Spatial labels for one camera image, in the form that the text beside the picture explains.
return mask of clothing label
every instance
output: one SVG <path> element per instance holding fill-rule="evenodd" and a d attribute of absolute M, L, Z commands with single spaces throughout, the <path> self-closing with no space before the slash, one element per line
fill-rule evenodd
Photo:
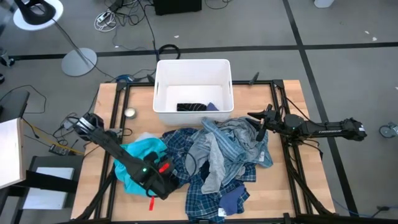
<path fill-rule="evenodd" d="M 264 153 L 264 152 L 261 152 L 261 153 L 260 153 L 260 158 L 259 158 L 259 161 L 260 161 L 260 162 L 264 162 L 264 156 L 265 156 L 265 153 Z"/>
<path fill-rule="evenodd" d="M 218 208 L 218 216 L 219 217 L 225 217 L 226 216 L 226 212 L 223 208 Z"/>

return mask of black box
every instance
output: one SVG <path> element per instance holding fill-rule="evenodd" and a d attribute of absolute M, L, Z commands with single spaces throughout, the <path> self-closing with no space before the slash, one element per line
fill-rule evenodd
<path fill-rule="evenodd" d="M 154 0 L 158 16 L 201 11 L 201 0 Z"/>

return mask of white lamp base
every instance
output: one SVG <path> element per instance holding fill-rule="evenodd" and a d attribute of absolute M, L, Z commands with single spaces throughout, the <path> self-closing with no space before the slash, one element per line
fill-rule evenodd
<path fill-rule="evenodd" d="M 82 58 L 76 50 L 72 50 L 62 59 L 62 71 L 71 76 L 79 77 L 91 71 L 97 63 L 97 55 L 88 48 L 80 48 L 80 52 L 84 55 Z"/>

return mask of red tag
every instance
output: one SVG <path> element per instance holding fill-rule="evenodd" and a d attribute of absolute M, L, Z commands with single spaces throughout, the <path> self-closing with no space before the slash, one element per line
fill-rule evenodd
<path fill-rule="evenodd" d="M 163 172 L 165 172 L 166 170 L 167 170 L 167 168 L 169 168 L 170 167 L 170 164 L 169 163 L 166 163 L 166 164 L 164 164 L 160 169 L 159 169 L 159 172 L 160 173 L 163 173 Z"/>
<path fill-rule="evenodd" d="M 155 197 L 152 196 L 152 197 L 150 198 L 149 211 L 153 211 L 153 209 L 154 209 L 154 204 L 155 204 Z"/>

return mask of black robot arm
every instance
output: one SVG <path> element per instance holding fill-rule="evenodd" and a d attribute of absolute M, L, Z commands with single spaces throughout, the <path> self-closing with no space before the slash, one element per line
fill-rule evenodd
<path fill-rule="evenodd" d="M 307 138 L 343 137 L 348 140 L 362 141 L 367 135 L 361 122 L 353 118 L 332 123 L 314 123 L 304 121 L 295 114 L 287 114 L 283 118 L 279 111 L 272 110 L 272 105 L 260 113 L 248 113 L 260 121 L 246 118 L 258 131 L 256 140 L 261 141 L 266 130 L 282 134 L 290 142 L 302 142 Z"/>
<path fill-rule="evenodd" d="M 131 179 L 143 189 L 153 191 L 159 198 L 165 200 L 171 192 L 177 189 L 178 180 L 172 174 L 174 166 L 170 159 L 158 159 L 152 152 L 144 160 L 132 157 L 119 144 L 117 134 L 104 131 L 103 120 L 96 114 L 85 114 L 75 125 L 75 131 L 82 139 L 92 141 L 109 152 L 115 159 L 122 163 Z"/>

